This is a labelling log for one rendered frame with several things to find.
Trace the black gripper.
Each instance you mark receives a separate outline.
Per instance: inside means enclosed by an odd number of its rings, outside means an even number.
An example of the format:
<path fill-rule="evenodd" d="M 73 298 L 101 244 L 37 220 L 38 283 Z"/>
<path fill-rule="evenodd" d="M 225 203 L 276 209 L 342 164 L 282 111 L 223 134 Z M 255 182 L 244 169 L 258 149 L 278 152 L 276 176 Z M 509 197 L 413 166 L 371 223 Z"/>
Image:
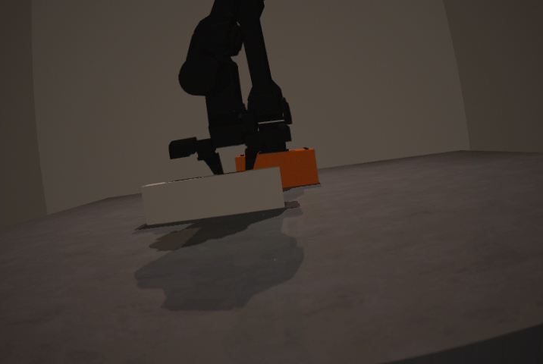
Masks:
<path fill-rule="evenodd" d="M 236 107 L 242 103 L 242 94 L 233 94 L 229 96 L 219 96 L 206 99 L 207 116 L 209 125 L 216 115 L 224 115 L 236 111 Z M 263 127 L 263 130 L 257 133 L 246 135 L 245 146 L 245 171 L 252 170 L 256 161 L 258 152 L 264 151 L 262 145 L 264 141 L 272 143 L 282 143 L 292 141 L 290 127 L 286 124 L 276 124 Z M 190 157 L 198 154 L 198 161 L 204 162 L 210 167 L 213 174 L 223 174 L 224 170 L 221 164 L 219 152 L 212 147 L 210 138 L 196 140 L 196 137 L 182 140 L 171 141 L 168 145 L 170 159 Z"/>

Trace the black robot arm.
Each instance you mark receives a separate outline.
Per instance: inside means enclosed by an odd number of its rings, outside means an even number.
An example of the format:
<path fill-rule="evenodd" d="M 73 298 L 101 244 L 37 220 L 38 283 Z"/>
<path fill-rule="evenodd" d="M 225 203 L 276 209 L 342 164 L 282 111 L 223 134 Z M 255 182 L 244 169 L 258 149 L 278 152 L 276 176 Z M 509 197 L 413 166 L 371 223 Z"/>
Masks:
<path fill-rule="evenodd" d="M 206 99 L 241 94 L 238 66 L 231 56 L 239 55 L 244 45 L 253 85 L 248 110 L 240 103 L 236 111 L 212 119 L 209 132 L 215 149 L 243 144 L 258 128 L 293 123 L 289 103 L 272 80 L 259 20 L 264 7 L 263 0 L 215 0 L 211 14 L 194 30 L 180 68 L 179 84 L 187 94 Z M 278 120 L 284 121 L 258 124 Z"/>

